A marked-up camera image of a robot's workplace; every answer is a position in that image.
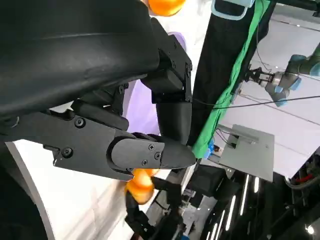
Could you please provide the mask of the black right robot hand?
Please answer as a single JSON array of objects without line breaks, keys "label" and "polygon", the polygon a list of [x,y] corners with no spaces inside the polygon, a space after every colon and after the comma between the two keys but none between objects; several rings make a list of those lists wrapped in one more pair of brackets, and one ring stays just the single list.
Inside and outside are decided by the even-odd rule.
[{"label": "black right robot hand", "polygon": [[146,189],[147,193],[153,190],[166,192],[166,203],[169,205],[167,212],[157,225],[149,223],[148,216],[140,210],[139,202],[136,200],[137,192],[133,182],[128,182],[125,193],[125,206],[127,215],[125,222],[135,234],[143,240],[180,240],[186,228],[181,215],[182,189],[180,184],[172,183],[155,176],[150,177],[152,185]]}]

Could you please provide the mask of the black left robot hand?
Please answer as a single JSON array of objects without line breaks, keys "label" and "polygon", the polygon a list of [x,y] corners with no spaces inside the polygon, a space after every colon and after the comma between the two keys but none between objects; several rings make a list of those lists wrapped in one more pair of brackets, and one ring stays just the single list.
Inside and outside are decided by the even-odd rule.
[{"label": "black left robot hand", "polygon": [[[196,157],[192,62],[140,0],[3,0],[0,139],[53,152],[56,167],[128,181]],[[129,82],[151,90],[160,135],[129,133]]]}]

